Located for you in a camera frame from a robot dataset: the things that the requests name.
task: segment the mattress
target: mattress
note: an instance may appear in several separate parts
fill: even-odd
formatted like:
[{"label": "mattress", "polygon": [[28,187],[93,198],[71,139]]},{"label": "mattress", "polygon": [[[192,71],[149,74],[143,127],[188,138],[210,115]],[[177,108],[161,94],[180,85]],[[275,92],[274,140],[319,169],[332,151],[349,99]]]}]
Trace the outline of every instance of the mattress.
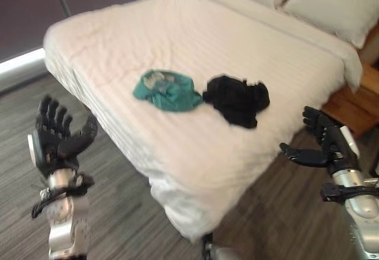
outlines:
[{"label": "mattress", "polygon": [[[44,39],[47,69],[97,116],[179,232],[195,241],[269,167],[280,142],[346,81],[359,85],[354,48],[250,0],[141,0],[76,15]],[[253,130],[212,106],[167,113],[132,91],[149,69],[193,78],[262,81],[271,105]]]}]

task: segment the white duvet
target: white duvet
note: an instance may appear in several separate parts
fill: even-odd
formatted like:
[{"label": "white duvet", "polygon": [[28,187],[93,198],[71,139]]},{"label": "white duvet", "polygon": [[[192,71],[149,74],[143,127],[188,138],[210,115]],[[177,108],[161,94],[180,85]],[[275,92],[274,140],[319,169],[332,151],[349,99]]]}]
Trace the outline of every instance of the white duvet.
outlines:
[{"label": "white duvet", "polygon": [[[250,0],[141,0],[79,14],[49,28],[46,66],[91,108],[142,174],[172,224],[196,240],[212,231],[269,166],[280,142],[345,81],[359,85],[356,51]],[[133,97],[151,68],[207,81],[262,81],[271,105],[258,127],[231,126],[212,106],[166,113]]]}]

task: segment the wooden bedside table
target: wooden bedside table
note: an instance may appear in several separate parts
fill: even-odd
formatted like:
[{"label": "wooden bedside table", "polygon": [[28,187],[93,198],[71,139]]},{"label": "wooden bedside table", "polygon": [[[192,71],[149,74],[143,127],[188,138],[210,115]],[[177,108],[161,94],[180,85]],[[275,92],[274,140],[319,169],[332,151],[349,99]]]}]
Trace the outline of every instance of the wooden bedside table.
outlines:
[{"label": "wooden bedside table", "polygon": [[353,93],[348,86],[335,92],[322,111],[348,126],[359,137],[379,124],[379,70],[363,63],[361,86]]}]

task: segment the black garment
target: black garment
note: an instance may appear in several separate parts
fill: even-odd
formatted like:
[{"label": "black garment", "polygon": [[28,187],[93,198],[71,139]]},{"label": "black garment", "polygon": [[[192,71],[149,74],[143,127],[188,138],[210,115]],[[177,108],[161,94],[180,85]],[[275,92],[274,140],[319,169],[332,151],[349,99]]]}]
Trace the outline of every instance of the black garment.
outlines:
[{"label": "black garment", "polygon": [[203,92],[206,103],[212,103],[230,124],[245,128],[255,128],[255,115],[270,104],[268,90],[263,83],[247,85],[245,81],[225,75],[208,82]]}]

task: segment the wooden floor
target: wooden floor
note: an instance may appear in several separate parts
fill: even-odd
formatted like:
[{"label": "wooden floor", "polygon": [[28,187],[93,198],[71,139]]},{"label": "wooden floor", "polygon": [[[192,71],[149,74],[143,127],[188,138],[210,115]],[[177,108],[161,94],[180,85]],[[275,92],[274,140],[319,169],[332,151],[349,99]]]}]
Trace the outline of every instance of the wooden floor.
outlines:
[{"label": "wooden floor", "polygon": [[[85,111],[51,76],[0,97],[0,258],[47,259],[49,226],[45,215],[31,220],[41,189],[28,155],[26,135],[33,130],[39,99],[50,93],[74,114],[74,128]],[[379,131],[359,141],[368,168]],[[293,145],[315,147],[301,131]],[[80,157],[81,169],[95,178],[89,190],[91,251],[89,260],[201,259],[173,228],[149,194],[149,183],[101,130]],[[215,231],[216,241],[237,249],[244,259],[354,260],[341,207],[323,203],[320,186],[329,178],[283,157],[253,184]]]}]

